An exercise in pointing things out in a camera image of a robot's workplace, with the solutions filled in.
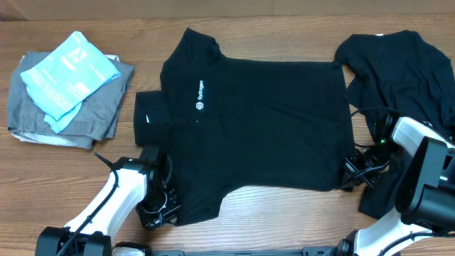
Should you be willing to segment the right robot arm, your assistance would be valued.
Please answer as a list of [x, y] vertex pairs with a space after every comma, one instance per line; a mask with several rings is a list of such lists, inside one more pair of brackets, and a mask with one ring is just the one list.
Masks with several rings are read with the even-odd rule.
[[342, 187], [377, 188], [393, 151], [410, 156], [392, 209], [354, 230], [327, 255], [391, 256], [426, 238], [454, 237], [454, 144], [425, 122], [392, 112], [375, 124], [375, 143], [342, 163]]

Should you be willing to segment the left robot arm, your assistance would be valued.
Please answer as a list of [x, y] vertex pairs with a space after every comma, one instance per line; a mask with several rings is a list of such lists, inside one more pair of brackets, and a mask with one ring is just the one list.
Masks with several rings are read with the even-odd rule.
[[143, 148], [139, 158], [111, 162], [109, 178], [91, 203], [61, 228], [47, 227], [38, 236], [36, 256], [152, 255], [149, 245], [112, 243], [127, 216], [136, 211], [144, 228], [153, 230], [176, 221], [180, 208], [170, 185], [171, 157], [157, 146]]

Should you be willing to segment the black polo shirt with logo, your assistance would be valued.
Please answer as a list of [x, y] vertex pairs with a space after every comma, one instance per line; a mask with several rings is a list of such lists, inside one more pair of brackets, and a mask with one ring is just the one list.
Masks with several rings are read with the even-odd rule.
[[189, 29], [160, 78], [160, 90], [136, 94], [134, 136], [171, 157], [178, 225], [216, 218], [243, 186], [340, 188], [354, 145], [337, 62], [228, 58]]

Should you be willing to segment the plain black t-shirt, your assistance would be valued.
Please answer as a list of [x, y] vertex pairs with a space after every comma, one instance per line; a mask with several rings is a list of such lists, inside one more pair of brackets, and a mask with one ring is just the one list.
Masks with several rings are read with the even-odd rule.
[[352, 35], [335, 59], [355, 75], [345, 98], [365, 116], [374, 142], [384, 139], [378, 124], [389, 114], [426, 122], [454, 140], [451, 60], [417, 32]]

